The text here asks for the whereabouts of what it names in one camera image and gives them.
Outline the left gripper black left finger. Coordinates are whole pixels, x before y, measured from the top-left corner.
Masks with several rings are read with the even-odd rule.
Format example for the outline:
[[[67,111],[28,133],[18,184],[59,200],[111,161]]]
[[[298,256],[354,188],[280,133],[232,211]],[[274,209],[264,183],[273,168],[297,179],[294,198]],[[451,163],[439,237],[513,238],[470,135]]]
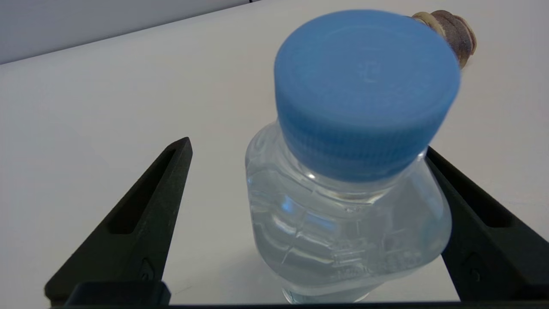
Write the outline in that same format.
[[[45,284],[53,306],[161,306],[163,282],[193,150],[171,143]]]

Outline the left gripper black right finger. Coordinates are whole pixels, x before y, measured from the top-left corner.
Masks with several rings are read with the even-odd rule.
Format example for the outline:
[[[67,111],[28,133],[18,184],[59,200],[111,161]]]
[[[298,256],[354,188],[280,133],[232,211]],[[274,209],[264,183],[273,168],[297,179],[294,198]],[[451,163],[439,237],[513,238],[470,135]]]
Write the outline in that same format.
[[[461,301],[547,301],[549,245],[434,149],[426,158],[447,199],[442,257]]]

